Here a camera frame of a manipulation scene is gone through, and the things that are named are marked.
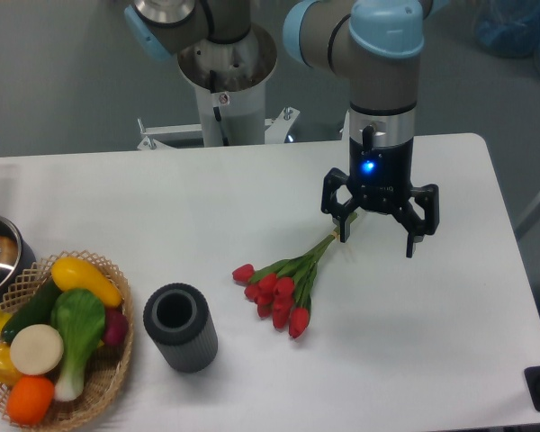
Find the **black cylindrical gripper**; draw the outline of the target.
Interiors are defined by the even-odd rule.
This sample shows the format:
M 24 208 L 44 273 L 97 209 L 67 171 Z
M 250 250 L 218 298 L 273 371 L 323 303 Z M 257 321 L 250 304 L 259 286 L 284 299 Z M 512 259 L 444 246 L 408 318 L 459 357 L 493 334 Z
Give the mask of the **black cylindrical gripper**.
M 413 139 L 387 148 L 364 148 L 351 139 L 349 151 L 350 175 L 333 167 L 324 177 L 321 211 L 331 216 L 341 243 L 350 237 L 357 207 L 380 214 L 400 212 L 400 222 L 408 233 L 406 257 L 413 258 L 416 245 L 434 235 L 439 225 L 438 185 L 411 185 Z M 342 186 L 352 195 L 346 202 L 338 200 Z

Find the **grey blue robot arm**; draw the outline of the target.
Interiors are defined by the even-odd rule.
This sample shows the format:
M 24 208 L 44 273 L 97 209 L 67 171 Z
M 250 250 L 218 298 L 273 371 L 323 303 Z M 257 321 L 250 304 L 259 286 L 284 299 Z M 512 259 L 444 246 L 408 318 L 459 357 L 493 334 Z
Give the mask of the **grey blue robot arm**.
M 391 215 L 407 248 L 439 223 L 435 184 L 410 181 L 423 22 L 439 1 L 302 1 L 287 14 L 281 45 L 296 61 L 349 83 L 349 169 L 324 178 L 321 209 L 350 234 L 356 209 Z M 278 44 L 247 1 L 133 1 L 125 21 L 143 49 L 176 58 L 193 86 L 207 147 L 260 144 L 265 85 Z

